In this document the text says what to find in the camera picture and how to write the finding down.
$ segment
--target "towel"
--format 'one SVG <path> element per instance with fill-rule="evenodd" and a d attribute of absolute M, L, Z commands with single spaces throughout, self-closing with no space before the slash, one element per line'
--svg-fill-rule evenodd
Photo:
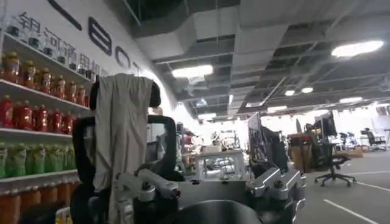
<path fill-rule="evenodd" d="M 152 80 L 128 74 L 99 79 L 95 110 L 95 191 L 112 186 L 119 173 L 134 173 L 146 156 L 147 109 Z M 120 223 L 112 187 L 109 223 Z"/>

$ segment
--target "white line on floor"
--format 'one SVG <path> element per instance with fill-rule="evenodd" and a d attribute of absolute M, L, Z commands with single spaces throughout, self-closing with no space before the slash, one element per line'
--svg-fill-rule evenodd
<path fill-rule="evenodd" d="M 373 188 L 376 188 L 376 189 L 381 189 L 381 190 L 390 192 L 390 189 L 387 189 L 387 188 L 384 188 L 384 187 L 380 187 L 380 186 L 375 186 L 375 185 L 366 184 L 366 183 L 362 183 L 362 182 L 357 182 L 357 184 L 364 185 L 364 186 L 367 186 L 367 187 L 373 187 Z"/>
<path fill-rule="evenodd" d="M 324 199 L 324 202 L 329 203 L 329 204 L 333 205 L 333 206 L 336 207 L 336 208 L 339 208 L 339 209 L 341 209 L 341 210 L 344 210 L 344 211 L 348 212 L 349 214 L 354 215 L 354 216 L 356 216 L 356 217 L 358 217 L 358 218 L 360 218 L 360 219 L 363 219 L 364 221 L 366 221 L 366 222 L 368 222 L 368 223 L 371 223 L 371 224 L 379 224 L 379 223 L 377 223 L 377 222 L 375 222 L 375 221 L 372 221 L 371 219 L 369 219 L 369 218 L 367 218 L 367 217 L 364 217 L 364 216 L 362 216 L 362 215 L 360 215 L 360 214 L 357 214 L 357 213 L 355 213 L 354 211 L 351 211 L 351 210 L 349 210 L 349 209 L 347 209 L 347 208 L 345 208 L 345 207 L 343 207 L 343 206 L 341 206 L 341 205 L 337 205 L 336 203 L 334 203 L 334 202 L 332 202 L 332 201 L 330 201 L 330 200 Z"/>
<path fill-rule="evenodd" d="M 344 173 L 344 175 L 361 175 L 361 174 L 377 174 L 377 173 L 390 173 L 390 170 L 372 171 L 372 172 L 360 172 L 360 173 Z"/>

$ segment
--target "exposed ceiling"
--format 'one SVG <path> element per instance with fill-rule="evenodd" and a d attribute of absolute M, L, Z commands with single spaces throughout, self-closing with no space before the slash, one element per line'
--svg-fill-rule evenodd
<path fill-rule="evenodd" d="M 331 56 L 340 44 L 388 43 L 388 0 L 127 2 L 136 18 L 133 37 L 194 116 L 216 113 L 221 120 L 280 105 L 292 113 L 346 107 L 338 103 L 345 97 L 363 97 L 363 104 L 390 97 L 390 45 L 348 59 Z M 212 65 L 214 73 L 196 84 L 172 76 L 196 65 Z M 308 86 L 314 91 L 302 94 Z"/>

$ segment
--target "shelf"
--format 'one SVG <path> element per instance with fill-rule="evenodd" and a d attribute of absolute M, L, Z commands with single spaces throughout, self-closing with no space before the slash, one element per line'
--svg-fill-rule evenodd
<path fill-rule="evenodd" d="M 0 195 L 29 191 L 33 187 L 45 187 L 51 183 L 78 181 L 77 170 L 43 173 L 0 179 Z"/>
<path fill-rule="evenodd" d="M 28 100 L 31 106 L 44 104 L 52 110 L 58 108 L 62 113 L 70 111 L 72 114 L 78 115 L 79 113 L 89 111 L 88 107 L 0 79 L 0 96 L 4 95 L 9 95 L 12 102 Z"/>
<path fill-rule="evenodd" d="M 17 51 L 21 61 L 32 60 L 38 69 L 48 68 L 54 75 L 63 75 L 66 80 L 73 80 L 78 84 L 82 84 L 86 89 L 89 89 L 92 84 L 91 80 L 85 76 L 78 74 L 76 71 L 67 68 L 65 65 L 55 61 L 40 51 L 35 50 L 28 44 L 5 33 L 3 53 L 8 53 L 10 51 Z"/>
<path fill-rule="evenodd" d="M 0 128 L 0 142 L 24 142 L 24 143 L 72 143 L 71 135 L 56 134 L 50 132 L 27 131 L 11 128 Z"/>

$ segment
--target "floor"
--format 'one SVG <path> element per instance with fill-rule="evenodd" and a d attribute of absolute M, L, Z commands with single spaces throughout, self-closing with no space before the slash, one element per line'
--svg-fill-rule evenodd
<path fill-rule="evenodd" d="M 390 152 L 372 152 L 345 163 L 338 172 L 356 176 L 358 184 L 314 184 L 307 175 L 307 203 L 297 215 L 297 224 L 390 223 Z"/>

